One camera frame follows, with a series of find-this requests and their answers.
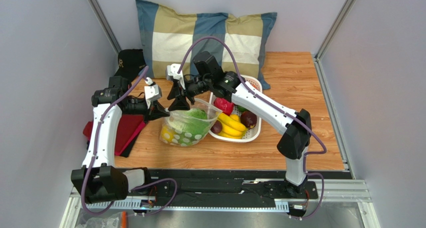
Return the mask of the clear dotted zip bag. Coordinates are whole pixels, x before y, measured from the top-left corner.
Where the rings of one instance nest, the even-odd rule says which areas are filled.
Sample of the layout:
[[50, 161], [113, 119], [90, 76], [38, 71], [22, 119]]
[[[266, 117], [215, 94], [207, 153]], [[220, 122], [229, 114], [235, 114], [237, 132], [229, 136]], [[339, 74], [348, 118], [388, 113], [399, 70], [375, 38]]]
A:
[[159, 140], [179, 147], [196, 145], [206, 137], [221, 113], [221, 109], [196, 98], [189, 110], [169, 112], [163, 119]]

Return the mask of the yellow lemon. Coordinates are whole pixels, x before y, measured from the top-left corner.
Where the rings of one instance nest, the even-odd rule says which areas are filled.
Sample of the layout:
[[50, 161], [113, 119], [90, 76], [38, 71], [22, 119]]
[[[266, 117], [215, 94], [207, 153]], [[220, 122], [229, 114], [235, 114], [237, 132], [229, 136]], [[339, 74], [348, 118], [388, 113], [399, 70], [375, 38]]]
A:
[[176, 133], [173, 131], [172, 128], [169, 128], [168, 126], [163, 126], [159, 138], [165, 143], [171, 143], [174, 139], [175, 134]]

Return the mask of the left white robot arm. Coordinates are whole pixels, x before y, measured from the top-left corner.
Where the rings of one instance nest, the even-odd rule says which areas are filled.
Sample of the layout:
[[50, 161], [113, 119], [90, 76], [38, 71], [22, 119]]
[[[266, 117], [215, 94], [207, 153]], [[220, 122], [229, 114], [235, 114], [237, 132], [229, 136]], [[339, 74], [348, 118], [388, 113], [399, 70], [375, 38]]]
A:
[[145, 121], [168, 117], [159, 103], [162, 91], [151, 79], [144, 97], [130, 96], [131, 82], [122, 76], [110, 77], [108, 87], [91, 97], [93, 125], [89, 146], [80, 169], [71, 172], [71, 182], [85, 204], [124, 200], [133, 189], [144, 185], [146, 168], [120, 171], [115, 167], [115, 147], [120, 120], [124, 114], [143, 116]]

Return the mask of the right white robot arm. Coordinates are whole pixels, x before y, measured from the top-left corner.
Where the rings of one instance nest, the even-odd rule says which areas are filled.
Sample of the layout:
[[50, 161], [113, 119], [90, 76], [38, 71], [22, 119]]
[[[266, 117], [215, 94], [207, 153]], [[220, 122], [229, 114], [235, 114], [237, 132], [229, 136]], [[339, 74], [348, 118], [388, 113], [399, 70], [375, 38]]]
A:
[[307, 182], [304, 154], [311, 138], [311, 116], [302, 109], [296, 111], [254, 88], [234, 71], [223, 71], [216, 58], [207, 51], [195, 56], [193, 63], [198, 74], [186, 79], [180, 70], [180, 64], [171, 64], [166, 68], [166, 78], [173, 82], [168, 100], [173, 100], [169, 110], [189, 110], [194, 97], [207, 91], [218, 98], [242, 106], [269, 123], [282, 135], [277, 150], [286, 159], [285, 179], [295, 188], [302, 188]]

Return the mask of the green leafy lettuce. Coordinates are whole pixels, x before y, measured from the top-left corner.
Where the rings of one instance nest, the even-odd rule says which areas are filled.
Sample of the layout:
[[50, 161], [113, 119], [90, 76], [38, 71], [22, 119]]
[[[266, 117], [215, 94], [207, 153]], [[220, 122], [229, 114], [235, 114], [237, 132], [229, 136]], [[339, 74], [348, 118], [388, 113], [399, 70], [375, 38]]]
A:
[[205, 136], [211, 124], [207, 113], [200, 108], [172, 111], [166, 123], [178, 134], [189, 133], [192, 138], [197, 135]]

